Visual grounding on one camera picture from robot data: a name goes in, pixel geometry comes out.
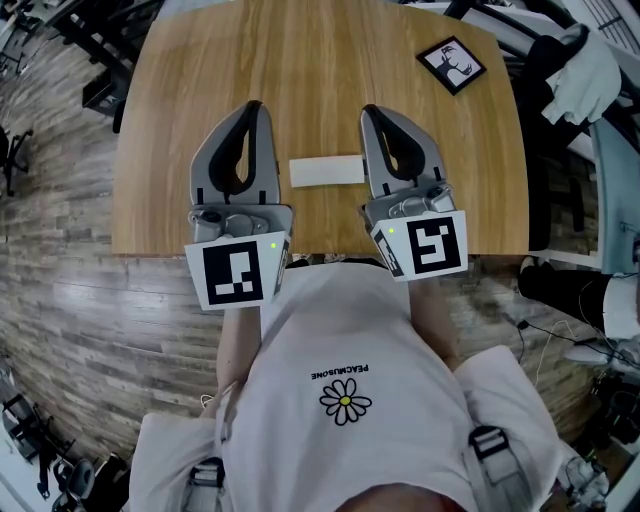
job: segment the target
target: black cable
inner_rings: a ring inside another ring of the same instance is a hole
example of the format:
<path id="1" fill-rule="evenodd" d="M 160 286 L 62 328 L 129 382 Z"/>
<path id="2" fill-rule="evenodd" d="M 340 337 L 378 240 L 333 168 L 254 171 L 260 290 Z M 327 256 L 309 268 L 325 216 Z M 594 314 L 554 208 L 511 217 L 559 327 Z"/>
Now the black cable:
<path id="1" fill-rule="evenodd" d="M 532 324 L 529 324 L 529 327 L 533 327 L 534 329 L 537 329 L 538 331 L 542 331 L 542 332 L 546 332 L 547 334 L 551 334 L 552 336 L 555 336 L 556 338 L 561 338 L 563 340 L 569 340 L 574 345 L 581 345 L 581 343 L 577 343 L 576 340 L 574 340 L 572 338 L 567 338 L 566 336 L 560 336 L 559 334 L 555 334 L 555 333 L 553 333 L 551 331 L 547 331 L 546 329 L 543 329 L 541 327 L 536 327 L 535 325 L 532 325 Z M 595 352 L 598 352 L 600 354 L 604 354 L 605 356 L 609 356 L 609 357 L 612 357 L 614 359 L 617 359 L 618 361 L 622 361 L 622 362 L 628 364 L 629 366 L 631 366 L 632 368 L 640 370 L 640 364 L 634 363 L 633 361 L 629 361 L 629 359 L 627 359 L 621 352 L 618 352 L 617 350 L 614 350 L 614 349 L 610 348 L 609 350 L 611 350 L 612 353 L 609 353 L 609 352 L 603 352 L 602 350 L 598 350 L 593 345 L 584 345 L 584 346 L 590 348 L 591 350 L 593 350 Z"/>
<path id="2" fill-rule="evenodd" d="M 524 356 L 524 338 L 522 337 L 522 331 L 518 329 L 518 334 L 520 335 L 520 341 L 522 341 L 522 351 L 520 352 L 520 357 L 518 358 L 518 364 L 522 362 L 522 356 Z"/>
<path id="3" fill-rule="evenodd" d="M 567 338 L 566 336 L 560 336 L 559 334 L 556 334 L 554 332 L 551 331 L 547 331 L 546 329 L 543 329 L 542 327 L 536 327 L 535 325 L 529 324 L 529 327 L 533 327 L 534 329 L 537 329 L 538 331 L 542 331 L 542 332 L 546 332 L 547 334 L 551 334 L 552 336 L 555 336 L 556 338 L 562 338 L 563 340 L 569 340 L 573 343 L 576 342 L 576 340 L 574 340 L 573 338 Z"/>

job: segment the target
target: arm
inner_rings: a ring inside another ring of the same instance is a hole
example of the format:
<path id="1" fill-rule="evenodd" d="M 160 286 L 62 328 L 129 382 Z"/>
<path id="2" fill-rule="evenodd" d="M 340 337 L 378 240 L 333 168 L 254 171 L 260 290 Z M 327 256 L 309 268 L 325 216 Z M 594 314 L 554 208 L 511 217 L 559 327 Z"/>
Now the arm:
<path id="1" fill-rule="evenodd" d="M 411 324 L 451 371 L 459 365 L 456 330 L 437 278 L 409 283 Z"/>
<path id="2" fill-rule="evenodd" d="M 224 390 L 247 378 L 262 343 L 260 329 L 259 307 L 225 311 L 216 361 L 218 392 L 201 417 L 214 417 Z"/>

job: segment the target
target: wooden table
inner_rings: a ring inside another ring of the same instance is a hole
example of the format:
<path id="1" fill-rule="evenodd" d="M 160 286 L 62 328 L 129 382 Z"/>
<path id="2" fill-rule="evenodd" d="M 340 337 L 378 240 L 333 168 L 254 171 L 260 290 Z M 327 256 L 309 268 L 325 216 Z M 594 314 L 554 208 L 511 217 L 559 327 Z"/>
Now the wooden table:
<path id="1" fill-rule="evenodd" d="M 449 92 L 415 55 L 455 35 L 487 72 Z M 168 256 L 191 243 L 194 153 L 249 99 L 268 107 L 283 203 L 295 209 L 293 252 L 373 253 L 358 207 L 366 185 L 292 190 L 292 158 L 360 153 L 367 103 L 410 117 L 437 142 L 469 252 L 524 254 L 524 149 L 493 35 L 379 0 L 237 0 L 156 21 L 142 49 L 118 145 L 113 252 Z"/>

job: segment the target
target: shoulder strap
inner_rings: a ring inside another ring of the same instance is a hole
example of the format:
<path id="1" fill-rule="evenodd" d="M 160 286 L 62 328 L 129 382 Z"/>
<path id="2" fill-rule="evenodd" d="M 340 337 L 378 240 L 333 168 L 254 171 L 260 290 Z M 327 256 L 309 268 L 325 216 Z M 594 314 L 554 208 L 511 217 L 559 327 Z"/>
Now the shoulder strap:
<path id="1" fill-rule="evenodd" d="M 222 443 L 228 435 L 228 410 L 242 388 L 237 382 L 225 390 L 215 417 L 213 456 L 191 470 L 183 512 L 233 512 L 231 497 L 225 488 Z"/>
<path id="2" fill-rule="evenodd" d="M 480 512 L 531 510 L 529 483 L 502 429 L 477 427 L 463 458 Z"/>

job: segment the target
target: white cloth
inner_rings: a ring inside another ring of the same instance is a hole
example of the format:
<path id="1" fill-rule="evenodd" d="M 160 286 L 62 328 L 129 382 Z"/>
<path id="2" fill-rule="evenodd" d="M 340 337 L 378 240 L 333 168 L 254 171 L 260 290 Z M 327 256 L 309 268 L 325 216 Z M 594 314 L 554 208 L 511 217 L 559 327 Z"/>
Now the white cloth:
<path id="1" fill-rule="evenodd" d="M 602 318 L 604 332 L 614 340 L 628 340 L 640 336 L 636 307 L 637 277 L 612 277 L 604 292 Z"/>
<path id="2" fill-rule="evenodd" d="M 576 38 L 579 25 L 574 25 L 560 37 L 564 44 Z M 582 49 L 564 67 L 547 78 L 553 91 L 553 101 L 542 115 L 551 124 L 564 116 L 566 121 L 580 124 L 585 119 L 593 123 L 620 94 L 620 68 L 607 44 L 592 32 Z"/>
<path id="3" fill-rule="evenodd" d="M 472 357 L 454 375 L 412 329 L 406 285 L 387 271 L 288 270 L 263 310 L 263 348 L 223 444 L 227 489 L 242 512 L 326 512 L 372 486 L 406 483 L 475 512 L 462 460 L 472 416 L 512 436 L 541 503 L 560 465 L 559 440 L 507 348 Z M 133 512 L 176 510 L 157 499 L 149 508 L 145 496 L 170 492 L 206 446 L 204 424 L 178 433 L 166 421 L 164 432 L 152 428 L 156 421 L 145 418 L 138 441 Z"/>

